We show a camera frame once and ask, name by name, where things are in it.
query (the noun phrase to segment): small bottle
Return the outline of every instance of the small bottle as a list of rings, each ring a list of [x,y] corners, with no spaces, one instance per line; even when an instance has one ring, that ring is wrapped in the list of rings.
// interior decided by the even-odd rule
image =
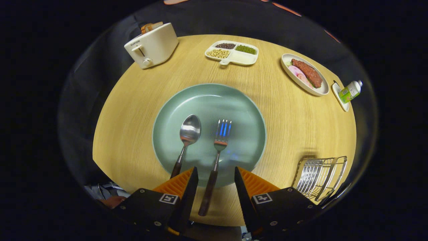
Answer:
[[[343,103],[350,102],[353,98],[357,97],[361,93],[361,86],[363,86],[361,80],[352,81],[347,87],[339,92],[340,100]]]

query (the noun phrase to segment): spoon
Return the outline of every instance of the spoon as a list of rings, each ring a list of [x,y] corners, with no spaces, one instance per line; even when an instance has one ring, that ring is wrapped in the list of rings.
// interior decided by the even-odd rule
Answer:
[[[201,122],[199,118],[191,114],[189,115],[183,122],[180,128],[180,139],[183,142],[184,146],[181,150],[180,156],[178,156],[177,162],[174,165],[174,169],[171,173],[171,178],[177,176],[181,170],[181,159],[183,157],[183,153],[186,150],[188,145],[195,143],[199,137],[201,136]]]

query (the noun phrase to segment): wire rack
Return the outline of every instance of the wire rack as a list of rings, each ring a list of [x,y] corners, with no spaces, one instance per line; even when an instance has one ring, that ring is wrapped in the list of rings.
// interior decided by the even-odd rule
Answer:
[[[293,187],[309,199],[322,201],[337,188],[347,160],[346,156],[303,159],[299,162]]]

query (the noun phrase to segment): wooden table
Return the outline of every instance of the wooden table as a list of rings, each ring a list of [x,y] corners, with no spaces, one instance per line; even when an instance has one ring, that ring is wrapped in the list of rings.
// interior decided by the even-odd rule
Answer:
[[[251,66],[221,67],[204,56],[218,40],[244,42],[258,47]],[[311,62],[329,86],[340,79],[324,66],[291,49],[240,36],[195,35],[179,38],[171,58],[150,69],[136,63],[119,79],[101,111],[95,130],[93,159],[114,182],[129,193],[153,189],[169,179],[155,157],[152,128],[163,104],[180,90],[202,83],[234,87],[258,106],[267,129],[264,155],[253,173],[285,188],[291,186],[297,163],[303,157],[347,156],[347,176],[354,159],[356,127],[352,106],[342,110],[334,94],[313,96],[299,87],[281,66],[282,54],[291,53]],[[244,226],[235,184],[213,193],[206,217],[197,214],[205,188],[198,187],[190,219],[195,222]]]

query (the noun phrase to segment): metal fork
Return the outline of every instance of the metal fork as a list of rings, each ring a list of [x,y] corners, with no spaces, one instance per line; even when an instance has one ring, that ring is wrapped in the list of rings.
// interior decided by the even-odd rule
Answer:
[[[232,121],[218,120],[216,136],[214,139],[214,147],[217,150],[217,158],[214,162],[213,168],[208,179],[207,187],[205,189],[204,197],[202,198],[201,206],[199,207],[199,216],[205,216],[208,213],[208,208],[210,207],[211,196],[213,194],[215,182],[217,180],[218,174],[218,159],[220,157],[220,152],[227,147],[227,141],[229,139],[230,127],[232,126]]]

